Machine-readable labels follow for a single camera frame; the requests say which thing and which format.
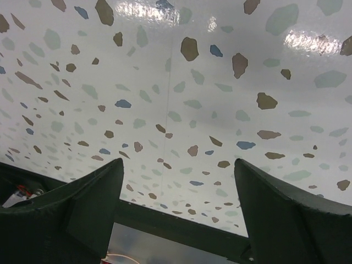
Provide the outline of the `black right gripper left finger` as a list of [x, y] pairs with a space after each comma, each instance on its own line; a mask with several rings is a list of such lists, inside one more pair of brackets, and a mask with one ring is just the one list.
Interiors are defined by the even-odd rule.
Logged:
[[1, 263], [100, 263], [123, 185], [122, 159], [1, 208]]

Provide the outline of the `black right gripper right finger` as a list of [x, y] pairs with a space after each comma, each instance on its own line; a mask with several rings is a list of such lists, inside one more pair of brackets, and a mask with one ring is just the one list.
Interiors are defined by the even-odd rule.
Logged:
[[255, 263], [351, 263], [351, 206], [238, 158], [236, 189]]

